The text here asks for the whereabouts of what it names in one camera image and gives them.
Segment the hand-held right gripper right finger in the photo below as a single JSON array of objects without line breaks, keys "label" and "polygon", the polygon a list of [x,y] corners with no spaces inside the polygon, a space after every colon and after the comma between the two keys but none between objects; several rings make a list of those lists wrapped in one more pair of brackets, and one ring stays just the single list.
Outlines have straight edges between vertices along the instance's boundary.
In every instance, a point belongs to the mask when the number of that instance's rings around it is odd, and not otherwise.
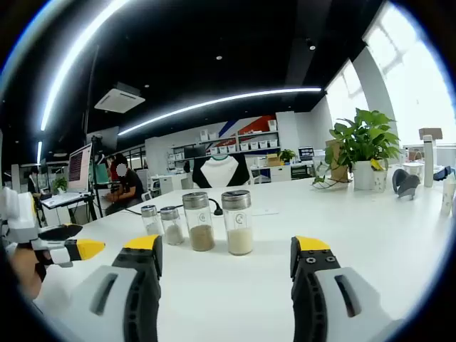
[{"label": "hand-held right gripper right finger", "polygon": [[403,324],[383,310],[375,288],[340,266],[319,239],[291,238],[290,275],[295,341],[388,341]]}]

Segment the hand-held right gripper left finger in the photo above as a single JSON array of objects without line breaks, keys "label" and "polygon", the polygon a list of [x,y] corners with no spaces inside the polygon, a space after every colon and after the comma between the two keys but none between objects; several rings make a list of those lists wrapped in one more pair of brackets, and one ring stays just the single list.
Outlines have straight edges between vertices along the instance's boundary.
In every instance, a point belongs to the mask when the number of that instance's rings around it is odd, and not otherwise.
[{"label": "hand-held right gripper left finger", "polygon": [[162,237],[129,241],[73,291],[66,309],[70,341],[156,341]]}]

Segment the person's left hand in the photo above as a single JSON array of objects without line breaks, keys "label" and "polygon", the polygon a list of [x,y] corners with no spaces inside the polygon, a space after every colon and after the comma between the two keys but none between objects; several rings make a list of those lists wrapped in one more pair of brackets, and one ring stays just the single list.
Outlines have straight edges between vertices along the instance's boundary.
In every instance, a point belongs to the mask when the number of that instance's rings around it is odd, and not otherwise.
[{"label": "person's left hand", "polygon": [[30,300],[36,299],[43,281],[36,271],[38,259],[35,251],[17,246],[9,255],[9,261],[17,275],[21,290]]}]

